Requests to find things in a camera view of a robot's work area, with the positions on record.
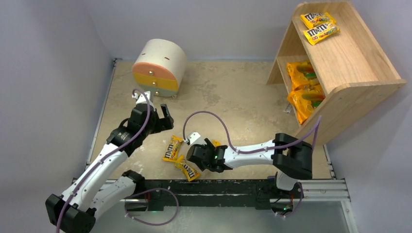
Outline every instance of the white cylinder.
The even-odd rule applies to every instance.
[[[187,58],[185,52],[175,43],[163,40],[149,40],[133,65],[133,73],[151,75],[180,83],[185,73]]]

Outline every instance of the yellow candy bag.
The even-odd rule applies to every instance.
[[[319,84],[309,60],[287,63],[286,70],[292,80],[292,90],[305,89]]]
[[[162,159],[164,161],[175,162],[177,160],[177,155],[182,142],[183,138],[172,135],[172,138],[170,139],[170,142]]]
[[[180,168],[180,170],[185,174],[186,178],[188,181],[193,181],[194,179],[198,178],[200,176],[200,173],[194,169],[191,168],[187,163],[186,160],[183,159],[183,155],[181,154],[180,157],[177,159],[177,161],[174,163],[174,165],[177,168]]]
[[[218,141],[215,140],[215,139],[212,140],[212,144],[213,144],[214,147],[218,147],[218,146],[221,145],[220,142],[218,142]]]
[[[287,99],[296,108],[299,124],[303,124],[324,98],[322,87],[315,85],[306,89],[294,90],[289,93]]]
[[[311,45],[315,45],[319,41],[326,39],[328,36],[333,35],[341,30],[332,22],[323,23],[312,29],[303,31],[306,39],[308,39]]]
[[[336,23],[336,20],[328,13],[308,13],[300,15],[300,19],[309,29],[316,27],[326,22]]]

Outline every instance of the beige floor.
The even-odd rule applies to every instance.
[[[131,90],[134,81],[132,62],[119,62],[110,87],[102,122],[96,139],[92,160],[96,158],[110,132],[130,116],[134,107]],[[297,128],[293,113],[283,112],[288,105],[286,88],[282,84],[265,85],[271,62],[189,62],[177,98],[155,97],[153,102],[166,103],[174,118],[174,129],[152,134],[133,155],[110,177],[118,179],[129,169],[146,179],[184,179],[174,163],[161,159],[170,137],[182,136],[182,126],[188,115],[198,110],[209,110],[227,124],[235,146],[252,145],[274,138],[278,132],[293,133]],[[213,116],[194,116],[187,125],[187,134],[199,132],[203,137],[216,139],[227,145],[224,129]],[[186,154],[184,145],[180,152]],[[223,173],[208,170],[199,179],[264,179],[274,175],[274,166],[254,165],[239,167]],[[313,177],[330,179],[325,153],[317,147],[313,154]]]

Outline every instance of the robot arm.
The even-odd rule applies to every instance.
[[[274,140],[261,144],[235,147],[233,150],[228,146],[214,147],[207,139],[203,139],[197,132],[188,136],[190,146],[186,159],[195,163],[200,170],[208,169],[215,172],[232,170],[245,165],[274,165],[280,172],[276,175],[276,186],[283,190],[292,190],[297,180],[312,179],[312,146],[301,142],[288,148],[283,154],[282,150],[267,150],[275,145],[286,145],[296,138],[285,133],[277,133]],[[252,151],[264,148],[256,153],[239,153],[239,151]]]
[[[150,92],[145,92],[144,94],[150,99]],[[46,200],[49,220],[53,225],[56,225],[63,205],[68,201],[69,196],[74,194],[74,197],[68,202],[68,207],[65,209],[66,212],[63,215],[60,226],[60,229],[64,232],[90,232],[96,219],[115,203],[125,197],[145,190],[144,178],[133,171],[123,173],[122,177],[111,186],[101,190],[101,187],[113,171],[126,161],[135,149],[142,145],[143,140],[148,135],[173,128],[173,118],[170,116],[167,105],[161,105],[164,118],[160,119],[152,102],[149,101],[150,118],[144,130],[135,140],[103,161],[102,159],[108,153],[121,147],[141,129],[147,116],[147,103],[142,95],[136,99],[136,106],[133,108],[130,118],[122,121],[119,127],[111,132],[102,151],[78,179],[80,181],[86,178],[79,187],[78,192],[74,194],[77,186],[77,183],[74,183],[60,196],[52,194]]]

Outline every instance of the gray wall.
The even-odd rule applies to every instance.
[[[1,232],[52,232],[44,202],[79,176],[111,73],[81,0],[2,1]]]
[[[412,2],[354,0],[399,74],[399,92],[328,144],[339,177],[347,180],[361,233],[412,229]]]
[[[153,38],[189,59],[274,59],[302,0],[85,0],[115,57],[136,59]]]

